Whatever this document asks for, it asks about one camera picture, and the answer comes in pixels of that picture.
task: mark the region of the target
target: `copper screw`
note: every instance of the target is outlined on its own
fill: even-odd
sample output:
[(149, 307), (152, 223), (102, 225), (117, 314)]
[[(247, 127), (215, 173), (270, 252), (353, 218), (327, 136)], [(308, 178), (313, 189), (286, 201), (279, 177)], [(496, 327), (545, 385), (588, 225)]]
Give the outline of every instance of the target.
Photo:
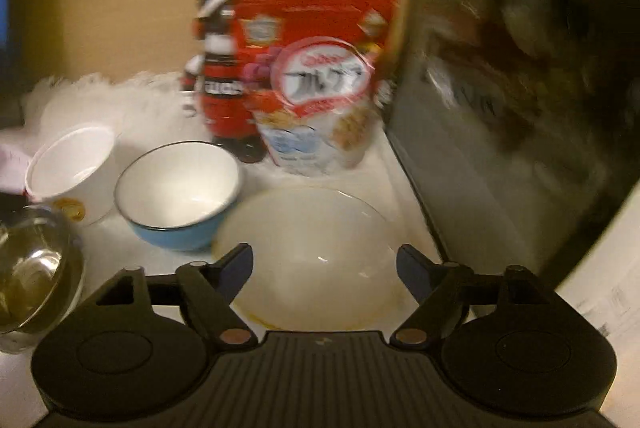
[(220, 340), (227, 345), (244, 345), (251, 339), (251, 332), (244, 329), (226, 329), (220, 334)]
[(421, 345), (427, 340), (427, 333), (420, 329), (402, 329), (396, 332), (396, 340), (403, 345)]

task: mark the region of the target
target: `bowl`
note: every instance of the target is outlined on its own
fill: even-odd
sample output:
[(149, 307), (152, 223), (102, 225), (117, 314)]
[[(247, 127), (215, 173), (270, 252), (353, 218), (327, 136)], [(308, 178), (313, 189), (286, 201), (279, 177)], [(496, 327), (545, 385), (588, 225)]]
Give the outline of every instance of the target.
[(334, 189), (276, 189), (239, 204), (213, 247), (240, 242), (254, 271), (234, 306), (272, 330), (382, 329), (404, 302), (396, 273), (401, 245), (369, 204)]
[(61, 209), (79, 225), (100, 220), (113, 207), (114, 146), (113, 131), (99, 124), (81, 125), (45, 144), (24, 176), (30, 200)]
[(36, 344), (80, 296), (84, 258), (61, 211), (30, 205), (0, 224), (0, 351)]
[(236, 158), (210, 143), (160, 146), (124, 170), (116, 207), (143, 240), (175, 251), (208, 246), (242, 185)]

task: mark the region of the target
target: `ridged black surface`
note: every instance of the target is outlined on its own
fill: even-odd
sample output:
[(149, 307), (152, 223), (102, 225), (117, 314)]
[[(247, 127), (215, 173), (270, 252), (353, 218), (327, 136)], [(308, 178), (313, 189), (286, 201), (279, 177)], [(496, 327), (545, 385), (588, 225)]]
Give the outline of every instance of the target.
[(51, 414), (41, 428), (611, 428), (595, 412), (557, 421), (488, 413), (460, 397), (424, 354), (377, 332), (271, 332), (224, 354), (186, 400), (144, 419), (89, 423)]

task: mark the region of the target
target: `blue bowl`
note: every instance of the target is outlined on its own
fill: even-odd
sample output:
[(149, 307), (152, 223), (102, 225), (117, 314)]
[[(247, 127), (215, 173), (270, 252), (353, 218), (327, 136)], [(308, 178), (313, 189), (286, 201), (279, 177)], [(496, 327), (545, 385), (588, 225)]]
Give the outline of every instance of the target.
[(213, 144), (187, 141), (145, 153), (124, 170), (114, 200), (150, 244), (196, 251), (213, 239), (242, 186), (236, 158)]

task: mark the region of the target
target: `white bowl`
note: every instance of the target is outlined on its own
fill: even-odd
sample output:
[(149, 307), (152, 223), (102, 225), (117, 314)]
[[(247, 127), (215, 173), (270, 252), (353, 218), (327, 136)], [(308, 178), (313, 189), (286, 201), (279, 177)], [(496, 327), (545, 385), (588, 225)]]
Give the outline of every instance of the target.
[(116, 207), (135, 233), (178, 251), (209, 245), (242, 184), (238, 161), (210, 143), (167, 144), (135, 160), (118, 180)]
[(405, 299), (394, 231), (340, 191), (276, 189), (243, 202), (218, 231), (214, 257), (240, 242), (254, 250), (254, 272), (234, 306), (268, 329), (383, 329)]
[(113, 131), (100, 124), (78, 126), (45, 144), (25, 173), (30, 199), (60, 208), (81, 225), (99, 220), (113, 206), (114, 145)]

